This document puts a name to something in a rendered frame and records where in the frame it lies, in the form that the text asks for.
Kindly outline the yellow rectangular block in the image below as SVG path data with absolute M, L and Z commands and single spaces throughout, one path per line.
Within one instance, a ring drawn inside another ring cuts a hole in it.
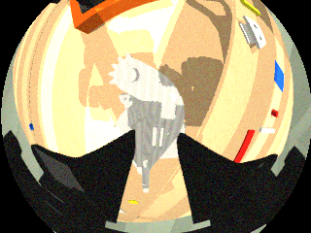
M 244 4 L 246 8 L 250 9 L 253 13 L 256 13 L 257 16 L 260 16 L 260 12 L 257 11 L 256 7 L 253 7 L 252 4 L 248 3 L 246 0 L 240 0 L 241 4 Z

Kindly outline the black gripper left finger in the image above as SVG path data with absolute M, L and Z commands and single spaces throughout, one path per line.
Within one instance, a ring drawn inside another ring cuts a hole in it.
M 78 158 L 31 144 L 32 154 L 43 172 L 78 191 L 106 221 L 114 224 L 120 214 L 135 149 L 135 129 Z

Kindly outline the red flat bar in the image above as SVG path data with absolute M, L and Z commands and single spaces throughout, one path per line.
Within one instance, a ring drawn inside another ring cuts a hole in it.
M 245 140 L 242 141 L 242 147 L 238 151 L 237 155 L 234 156 L 233 162 L 236 162 L 236 163 L 241 162 L 242 155 L 244 155 L 245 151 L 248 150 L 248 146 L 250 144 L 250 141 L 252 141 L 253 139 L 254 132 L 256 132 L 254 131 L 254 129 L 248 129 L 248 132 L 246 132 Z

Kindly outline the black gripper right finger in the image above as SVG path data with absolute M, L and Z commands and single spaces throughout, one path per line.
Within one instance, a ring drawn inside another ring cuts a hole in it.
M 279 155 L 273 152 L 263 158 L 236 163 L 183 132 L 176 137 L 176 148 L 193 224 L 210 220 L 209 216 L 229 202 L 245 183 L 272 168 Z

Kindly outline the blue flat rectangular plate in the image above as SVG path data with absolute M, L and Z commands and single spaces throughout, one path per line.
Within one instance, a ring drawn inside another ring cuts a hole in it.
M 284 86 L 284 73 L 281 71 L 281 67 L 279 66 L 279 63 L 276 62 L 275 59 L 275 82 L 277 85 L 280 86 L 281 92 L 284 92 L 283 86 Z

